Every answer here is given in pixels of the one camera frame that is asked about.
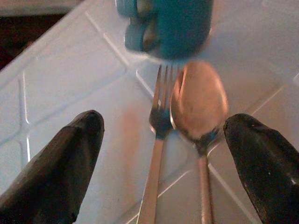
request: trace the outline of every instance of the fork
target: fork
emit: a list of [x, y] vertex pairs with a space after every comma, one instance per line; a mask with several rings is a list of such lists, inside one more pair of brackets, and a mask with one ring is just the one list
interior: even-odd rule
[[[169, 81], [167, 81], [168, 66], [165, 68], [164, 84], [161, 88], [161, 67], [162, 66], [160, 65], [153, 98], [153, 105], [149, 115], [151, 130], [156, 134], [156, 139], [137, 224], [154, 224], [156, 221], [157, 195], [163, 144], [167, 134], [172, 130], [169, 107], [173, 69], [171, 66], [170, 78]], [[160, 90], [162, 90], [161, 100], [159, 100]]]

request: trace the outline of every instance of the teal object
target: teal object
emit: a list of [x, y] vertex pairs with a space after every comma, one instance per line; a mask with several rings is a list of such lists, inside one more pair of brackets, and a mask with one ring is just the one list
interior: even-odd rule
[[198, 52], [210, 32], [212, 0], [117, 0], [116, 6], [131, 18], [128, 50], [179, 59]]

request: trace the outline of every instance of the white tiled surface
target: white tiled surface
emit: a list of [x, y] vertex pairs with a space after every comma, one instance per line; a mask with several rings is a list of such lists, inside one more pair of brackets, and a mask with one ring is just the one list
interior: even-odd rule
[[[253, 114], [298, 149], [299, 4], [216, 0], [214, 9], [209, 43], [194, 58], [219, 72], [231, 114]], [[60, 128], [95, 109], [106, 131], [76, 223], [136, 222], [154, 141], [148, 115], [158, 64], [124, 49], [127, 24], [113, 0], [86, 0], [1, 71], [0, 193]], [[209, 158], [216, 222], [260, 224], [224, 140]], [[172, 133], [158, 223], [198, 223], [198, 189], [196, 152]]]
[[80, 0], [2, 0], [0, 16], [67, 13], [79, 2]]

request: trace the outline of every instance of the metal spoon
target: metal spoon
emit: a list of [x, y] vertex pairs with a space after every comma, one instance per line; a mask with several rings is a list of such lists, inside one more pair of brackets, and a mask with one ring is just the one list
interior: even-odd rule
[[227, 97], [217, 72], [204, 61], [188, 63], [173, 88], [171, 122], [199, 153], [202, 224], [213, 223], [206, 151], [222, 130], [227, 113]]

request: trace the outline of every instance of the white tile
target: white tile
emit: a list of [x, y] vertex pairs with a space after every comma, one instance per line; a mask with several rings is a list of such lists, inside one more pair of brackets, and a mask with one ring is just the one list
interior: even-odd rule
[[0, 146], [0, 195], [21, 171], [21, 146], [16, 141]]
[[270, 128], [278, 130], [299, 151], [298, 86], [286, 85], [253, 116]]
[[299, 16], [297, 0], [263, 0], [263, 5], [296, 17]]
[[[138, 82], [122, 77], [29, 133], [35, 155], [77, 114], [89, 109], [105, 121], [104, 140], [77, 223], [113, 223], [142, 197], [154, 144], [148, 118], [151, 100]], [[187, 163], [188, 152], [174, 133], [166, 141], [161, 180]]]
[[229, 17], [242, 13], [249, 7], [259, 5], [262, 0], [214, 0], [212, 24], [225, 21]]
[[19, 90], [17, 79], [0, 90], [0, 143], [15, 135], [21, 127]]
[[299, 69], [299, 23], [296, 18], [268, 7], [251, 7], [218, 24], [201, 54], [210, 58], [251, 61], [269, 66], [285, 79]]
[[80, 15], [68, 27], [58, 33], [51, 43], [46, 45], [37, 58], [43, 59], [63, 54], [64, 52], [68, 53], [68, 51], [71, 51], [72, 48], [78, 45], [88, 45], [87, 43], [96, 35], [100, 35], [96, 28], [84, 14]]
[[27, 114], [36, 122], [78, 97], [106, 85], [124, 66], [100, 37], [25, 70]]

